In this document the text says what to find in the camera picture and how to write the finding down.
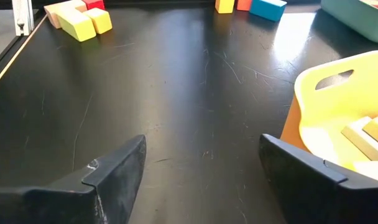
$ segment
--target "red block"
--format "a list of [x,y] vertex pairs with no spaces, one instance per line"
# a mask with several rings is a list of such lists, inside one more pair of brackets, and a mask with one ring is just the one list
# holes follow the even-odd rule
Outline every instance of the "red block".
[[252,0],[239,0],[237,2],[237,9],[242,11],[250,11]]
[[103,0],[82,0],[82,1],[86,4],[87,10],[90,10],[96,7],[98,9],[105,10]]

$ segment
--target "black table surface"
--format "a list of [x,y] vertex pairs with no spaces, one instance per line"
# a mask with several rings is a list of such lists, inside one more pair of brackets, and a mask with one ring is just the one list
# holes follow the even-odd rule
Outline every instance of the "black table surface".
[[280,136],[298,74],[378,44],[323,11],[109,12],[113,30],[83,43],[45,21],[1,79],[0,187],[47,185],[145,134],[130,223],[284,223],[260,134]]

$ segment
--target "scratch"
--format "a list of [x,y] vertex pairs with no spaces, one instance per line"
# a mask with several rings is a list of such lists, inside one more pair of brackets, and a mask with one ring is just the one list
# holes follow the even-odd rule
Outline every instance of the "scratch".
[[210,177],[210,179],[208,180],[208,183],[207,183],[207,185],[206,185],[206,187],[205,187],[205,190],[207,190],[207,188],[208,188],[208,186],[210,185],[210,183],[211,183],[211,181],[213,180],[213,178],[214,178],[214,175],[212,174],[211,177]]
[[44,115],[44,100],[45,100],[45,92],[44,90],[42,91],[42,103],[41,103],[41,111],[42,115]]
[[135,44],[135,43],[129,43],[129,44],[123,44],[123,45],[117,45],[117,46],[114,46],[113,48],[127,47],[127,46],[134,45],[134,44]]
[[276,77],[272,77],[272,76],[270,76],[270,75],[262,74],[261,72],[257,72],[257,71],[255,71],[254,69],[252,69],[252,68],[250,68],[250,67],[248,67],[248,66],[243,65],[243,67],[246,67],[246,68],[252,70],[252,71],[256,74],[256,78],[258,78],[258,74],[259,74],[259,75],[262,75],[263,77],[268,77],[268,78],[272,78],[272,79],[280,80],[280,81],[283,81],[283,82],[287,82],[287,83],[289,83],[289,84],[294,84],[293,82],[290,82],[290,81],[287,81],[287,80],[284,80],[284,79],[281,79],[281,78],[276,78]]
[[108,224],[108,218],[107,216],[104,214],[104,210],[103,210],[103,206],[102,206],[102,200],[101,200],[101,196],[97,196],[97,201],[99,203],[99,208],[100,208],[100,214],[101,214],[101,217],[103,218],[103,223],[104,224]]
[[287,61],[294,69],[297,69],[290,61]]
[[156,124],[155,126],[148,127],[147,129],[152,130],[152,129],[162,128],[162,127],[163,127],[162,124]]
[[204,66],[204,84],[207,86],[207,66],[208,66],[208,62],[210,62],[210,58],[207,59],[207,63],[206,65]]
[[211,109],[205,108],[205,107],[203,107],[203,106],[196,105],[196,107],[197,107],[197,108],[200,108],[200,109],[203,109],[203,110],[206,110],[206,111],[208,111],[208,112],[210,112],[210,113],[214,113],[214,110],[211,110]]
[[87,117],[88,108],[90,108],[90,104],[91,104],[91,100],[92,100],[93,95],[94,95],[94,93],[92,92],[91,96],[90,96],[90,98],[87,102],[87,107],[85,109],[83,119],[81,120],[80,126],[78,127],[78,131],[77,131],[77,134],[76,134],[76,137],[75,137],[75,142],[74,142],[74,147],[73,147],[73,165],[71,167],[72,171],[75,170],[76,145],[77,145],[78,134],[80,133],[81,127],[84,124],[85,118]]
[[262,44],[262,43],[259,43],[261,45],[261,47],[266,50],[267,48]]
[[102,62],[100,65],[104,65],[104,64],[106,64],[106,63],[108,63],[108,62],[110,62],[110,61],[112,61],[112,60],[114,60],[114,59],[116,59],[116,58],[118,58],[118,57],[121,57],[123,54],[124,54],[124,53],[121,53],[121,54],[118,54],[118,55],[113,56],[113,57],[111,57],[111,58],[108,58],[108,59],[106,59],[104,62]]
[[26,136],[26,142],[25,142],[25,146],[23,147],[23,150],[26,149],[27,143],[29,143],[29,139],[30,139],[30,136]]
[[248,224],[248,222],[247,222],[247,218],[246,218],[246,215],[242,212],[242,210],[240,210],[238,207],[237,207],[237,209],[239,210],[239,212],[240,212],[240,214],[243,216],[243,218],[244,218],[244,223],[245,224]]
[[238,199],[240,200],[240,202],[241,202],[242,204],[244,204],[244,203],[243,203],[243,200],[241,200],[239,187],[238,187],[237,185],[236,185],[236,192],[237,192],[237,197],[238,197]]
[[257,100],[257,98],[256,98],[256,96],[252,92],[251,92],[251,95],[257,101],[257,103],[259,103],[258,100]]
[[218,57],[220,57],[224,62],[225,62],[225,64],[226,65],[228,65],[229,66],[229,68],[231,68],[231,70],[232,70],[232,72],[234,73],[234,76],[236,77],[236,79],[237,79],[237,81],[239,82],[239,84],[241,85],[241,81],[240,81],[240,79],[239,79],[239,77],[237,77],[237,74],[236,74],[236,72],[234,71],[234,69],[232,68],[232,66],[224,59],[224,58],[222,58],[219,54],[217,54],[217,53],[215,53]]
[[256,78],[258,78],[258,72],[257,71],[255,71],[254,69],[252,69],[252,68],[250,68],[248,66],[245,66],[245,65],[243,65],[243,66],[246,67],[246,68],[248,68],[248,69],[250,69],[251,71],[253,71],[255,73],[255,75],[256,75]]
[[264,80],[264,82],[266,83],[266,85],[269,86],[270,90],[271,90],[271,91],[274,91],[274,90],[272,89],[271,85],[270,85],[265,79],[263,79],[263,80]]
[[161,159],[161,160],[158,160],[158,161],[155,161],[154,163],[156,163],[156,162],[163,162],[163,161],[168,161],[168,160],[170,160],[171,158],[167,158],[167,159]]

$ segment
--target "blue block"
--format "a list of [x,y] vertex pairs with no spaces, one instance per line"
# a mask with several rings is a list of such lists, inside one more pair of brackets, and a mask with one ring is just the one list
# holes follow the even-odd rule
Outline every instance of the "blue block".
[[252,0],[250,13],[272,21],[279,21],[287,2],[281,0]]

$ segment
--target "yellow plastic container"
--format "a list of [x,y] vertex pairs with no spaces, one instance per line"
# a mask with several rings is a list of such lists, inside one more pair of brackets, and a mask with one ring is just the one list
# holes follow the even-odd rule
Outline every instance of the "yellow plastic container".
[[[354,70],[339,85],[315,90],[324,78]],[[338,165],[369,161],[341,131],[365,116],[378,116],[378,51],[326,63],[301,73],[281,139]]]

